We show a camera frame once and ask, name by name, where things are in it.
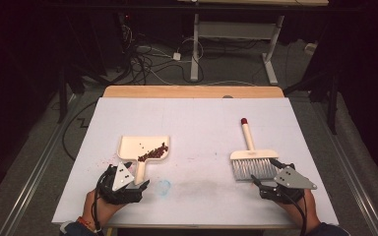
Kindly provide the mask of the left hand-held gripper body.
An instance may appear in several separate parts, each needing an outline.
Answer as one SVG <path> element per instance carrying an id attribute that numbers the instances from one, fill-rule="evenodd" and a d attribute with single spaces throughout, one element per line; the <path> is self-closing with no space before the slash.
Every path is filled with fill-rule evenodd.
<path id="1" fill-rule="evenodd" d="M 116 166 L 110 164 L 96 183 L 96 192 L 109 204 L 126 205 L 138 203 L 142 199 L 142 192 L 136 187 L 129 188 L 134 182 L 134 176 L 119 162 Z"/>

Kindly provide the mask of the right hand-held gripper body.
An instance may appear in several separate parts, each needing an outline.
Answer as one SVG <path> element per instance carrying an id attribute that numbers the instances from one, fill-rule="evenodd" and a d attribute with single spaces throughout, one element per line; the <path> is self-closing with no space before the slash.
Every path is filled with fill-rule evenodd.
<path id="1" fill-rule="evenodd" d="M 290 205 L 297 203 L 304 197 L 305 189 L 317 189 L 316 184 L 295 170 L 293 163 L 287 164 L 286 168 L 278 170 L 279 172 L 273 178 L 276 185 L 264 185 L 263 188 L 259 189 L 259 195 L 262 199 Z"/>

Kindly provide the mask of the cream plastic dustpan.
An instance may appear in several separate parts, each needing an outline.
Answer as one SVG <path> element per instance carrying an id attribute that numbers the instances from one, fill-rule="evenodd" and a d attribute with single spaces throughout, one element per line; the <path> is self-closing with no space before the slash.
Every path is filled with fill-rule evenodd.
<path id="1" fill-rule="evenodd" d="M 119 142 L 117 155 L 127 161 L 135 161 L 136 167 L 134 172 L 134 184 L 139 185 L 144 182 L 146 164 L 152 160 L 162 160 L 167 157 L 166 152 L 161 158 L 148 159 L 145 162 L 139 162 L 138 157 L 148 151 L 158 148 L 162 143 L 168 146 L 169 136 L 123 136 Z"/>

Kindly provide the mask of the pile of red beans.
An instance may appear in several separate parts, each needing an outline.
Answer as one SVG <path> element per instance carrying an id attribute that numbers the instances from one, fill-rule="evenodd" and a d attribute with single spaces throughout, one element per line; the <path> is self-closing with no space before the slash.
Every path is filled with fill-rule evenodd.
<path id="1" fill-rule="evenodd" d="M 168 146 L 165 143 L 162 143 L 160 147 L 156 147 L 155 149 L 139 156 L 138 161 L 145 162 L 148 159 L 161 158 L 166 152 L 168 152 Z"/>

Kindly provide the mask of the cream brush with red-tipped handle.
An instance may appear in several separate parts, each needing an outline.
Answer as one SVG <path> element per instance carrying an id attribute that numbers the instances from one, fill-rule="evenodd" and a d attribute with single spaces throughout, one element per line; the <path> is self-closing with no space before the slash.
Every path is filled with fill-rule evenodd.
<path id="1" fill-rule="evenodd" d="M 271 163 L 279 157 L 272 149 L 256 149 L 250 132 L 248 120 L 241 119 L 241 128 L 247 150 L 236 150 L 230 155 L 233 175 L 236 181 L 247 181 L 254 175 L 259 180 L 273 179 L 278 170 Z"/>

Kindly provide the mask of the person's right hand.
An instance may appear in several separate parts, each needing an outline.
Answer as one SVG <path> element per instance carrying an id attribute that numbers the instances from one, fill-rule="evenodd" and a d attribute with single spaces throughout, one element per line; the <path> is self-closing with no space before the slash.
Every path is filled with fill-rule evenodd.
<path id="1" fill-rule="evenodd" d="M 284 209 L 291 220 L 301 228 L 303 226 L 303 219 L 306 219 L 306 229 L 305 232 L 308 233 L 310 230 L 318 226 L 321 221 L 317 216 L 316 203 L 313 194 L 310 190 L 304 190 L 304 197 L 300 199 L 296 204 L 281 204 L 278 206 Z"/>

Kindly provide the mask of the person's left hand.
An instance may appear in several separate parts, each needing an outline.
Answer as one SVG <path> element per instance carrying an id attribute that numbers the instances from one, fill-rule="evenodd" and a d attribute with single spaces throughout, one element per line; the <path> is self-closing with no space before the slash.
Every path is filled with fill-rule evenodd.
<path id="1" fill-rule="evenodd" d="M 109 204 L 104 199 L 96 199 L 95 190 L 92 190 L 86 194 L 82 219 L 91 230 L 95 230 L 95 219 L 97 219 L 99 226 L 102 227 L 123 207 L 124 205 Z"/>

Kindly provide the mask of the black metal stand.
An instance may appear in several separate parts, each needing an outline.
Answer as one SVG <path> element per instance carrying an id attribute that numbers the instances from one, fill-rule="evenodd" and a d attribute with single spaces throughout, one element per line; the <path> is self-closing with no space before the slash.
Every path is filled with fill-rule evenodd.
<path id="1" fill-rule="evenodd" d="M 338 72 L 329 66 L 313 75 L 304 76 L 302 80 L 283 90 L 284 95 L 297 90 L 307 90 L 311 102 L 327 101 L 327 125 L 331 133 L 335 135 L 336 130 L 336 113 L 337 98 L 339 88 Z"/>

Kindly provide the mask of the white table cover sheet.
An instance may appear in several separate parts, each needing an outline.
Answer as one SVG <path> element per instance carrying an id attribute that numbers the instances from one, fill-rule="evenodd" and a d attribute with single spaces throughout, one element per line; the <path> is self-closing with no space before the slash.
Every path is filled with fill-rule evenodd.
<path id="1" fill-rule="evenodd" d="M 118 227 L 287 228 L 285 212 L 259 196 L 250 182 L 237 182 L 229 156 L 246 147 L 247 119 L 256 148 L 275 150 L 280 160 L 315 185 L 319 217 L 337 217 L 286 98 L 101 98 L 73 165 L 53 222 L 76 219 L 84 197 L 111 163 L 125 136 L 168 136 L 169 154 L 146 167 L 150 184 L 142 200 L 111 218 Z"/>

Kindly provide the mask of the wooden table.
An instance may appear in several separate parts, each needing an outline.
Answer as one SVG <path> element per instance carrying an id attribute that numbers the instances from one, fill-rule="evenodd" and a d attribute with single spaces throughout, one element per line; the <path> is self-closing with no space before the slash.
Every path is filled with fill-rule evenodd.
<path id="1" fill-rule="evenodd" d="M 171 98 L 171 99 L 247 99 L 247 98 L 283 98 L 283 92 L 280 88 L 265 87 L 184 87 L 184 86 L 110 86 L 104 94 L 105 97 L 125 97 L 125 98 Z M 260 180 L 263 185 L 275 186 L 273 179 Z M 306 219 L 303 219 L 302 231 L 306 229 Z"/>

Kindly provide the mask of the metal floor rail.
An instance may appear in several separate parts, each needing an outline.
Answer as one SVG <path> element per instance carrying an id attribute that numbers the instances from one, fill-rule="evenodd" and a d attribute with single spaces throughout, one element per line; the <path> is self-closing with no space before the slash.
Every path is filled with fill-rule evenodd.
<path id="1" fill-rule="evenodd" d="M 31 171 L 28 181 L 19 193 L 9 215 L 0 229 L 0 236 L 13 236 L 30 201 L 36 191 L 37 186 L 51 160 L 53 151 L 61 140 L 61 135 L 67 128 L 68 119 L 73 115 L 74 110 L 78 107 L 82 97 L 72 94 L 68 100 L 68 111 L 65 117 L 56 124 L 49 140 L 47 141 L 34 169 Z"/>
<path id="2" fill-rule="evenodd" d="M 329 135 L 336 158 L 346 178 L 353 198 L 364 217 L 371 236 L 378 236 L 378 166 L 372 159 L 346 105 L 340 101 L 335 116 L 335 131 L 328 126 L 328 113 L 324 104 L 316 103 L 314 109 Z"/>

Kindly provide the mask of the white desk frame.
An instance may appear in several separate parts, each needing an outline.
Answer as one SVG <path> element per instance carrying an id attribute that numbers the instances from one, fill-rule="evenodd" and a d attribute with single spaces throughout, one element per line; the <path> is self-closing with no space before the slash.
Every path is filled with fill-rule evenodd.
<path id="1" fill-rule="evenodd" d="M 310 8 L 314 10 L 317 7 L 327 7 L 328 0 L 179 0 L 180 2 L 190 3 L 193 7 L 214 7 L 228 6 L 234 9 L 235 6 L 246 7 L 248 10 L 254 7 L 276 7 L 279 10 L 288 7 L 298 7 L 299 9 Z M 273 65 L 272 56 L 282 30 L 284 14 L 277 14 L 274 23 L 232 23 L 230 21 L 205 22 L 200 20 L 200 15 L 194 15 L 193 22 L 193 41 L 191 55 L 191 74 L 190 80 L 198 82 L 200 76 L 200 59 L 202 58 L 204 48 L 200 42 L 203 38 L 232 38 L 232 39 L 268 39 L 270 41 L 269 50 L 262 54 L 262 62 L 266 71 L 269 83 L 276 86 L 277 80 Z"/>

